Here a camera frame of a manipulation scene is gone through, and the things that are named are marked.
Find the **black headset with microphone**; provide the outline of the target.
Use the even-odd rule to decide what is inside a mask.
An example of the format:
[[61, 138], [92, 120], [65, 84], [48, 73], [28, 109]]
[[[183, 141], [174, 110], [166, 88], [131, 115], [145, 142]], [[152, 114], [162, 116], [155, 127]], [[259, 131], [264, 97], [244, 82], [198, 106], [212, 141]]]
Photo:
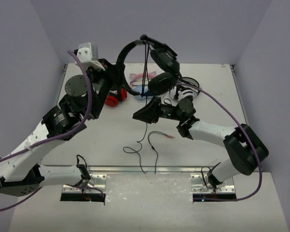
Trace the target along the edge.
[[153, 48], [149, 54], [164, 72], [148, 82], [147, 93], [135, 91], [135, 96], [159, 96], [175, 87], [180, 79], [180, 64], [177, 61], [177, 53], [167, 44], [150, 38], [146, 34], [126, 45], [119, 53], [116, 64], [124, 64], [126, 56], [138, 45], [146, 45]]

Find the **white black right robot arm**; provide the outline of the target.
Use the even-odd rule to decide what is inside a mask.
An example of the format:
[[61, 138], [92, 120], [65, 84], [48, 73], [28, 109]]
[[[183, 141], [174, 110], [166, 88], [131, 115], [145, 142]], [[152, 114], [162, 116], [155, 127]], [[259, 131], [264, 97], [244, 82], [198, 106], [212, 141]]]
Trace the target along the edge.
[[268, 149], [249, 125], [213, 125], [196, 118], [195, 113], [191, 97], [181, 99], [176, 106], [164, 104], [159, 97], [153, 97], [132, 118], [149, 124], [157, 123], [160, 118], [177, 120], [179, 124], [176, 128], [183, 138], [206, 141], [226, 149], [229, 158], [207, 173], [208, 183], [213, 188], [237, 174], [251, 175], [258, 162], [268, 157]]

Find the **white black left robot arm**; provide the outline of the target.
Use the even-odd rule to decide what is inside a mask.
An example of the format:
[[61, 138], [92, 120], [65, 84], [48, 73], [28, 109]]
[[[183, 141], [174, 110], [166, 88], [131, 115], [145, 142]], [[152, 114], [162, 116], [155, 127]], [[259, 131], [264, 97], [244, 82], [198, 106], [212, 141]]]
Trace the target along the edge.
[[42, 159], [86, 129], [100, 116], [108, 95], [126, 88], [125, 65], [106, 59], [76, 60], [80, 75], [65, 84], [65, 95], [42, 118], [35, 130], [11, 154], [0, 158], [0, 193], [22, 197], [41, 187], [69, 185], [83, 189], [91, 177], [86, 165], [46, 166]]

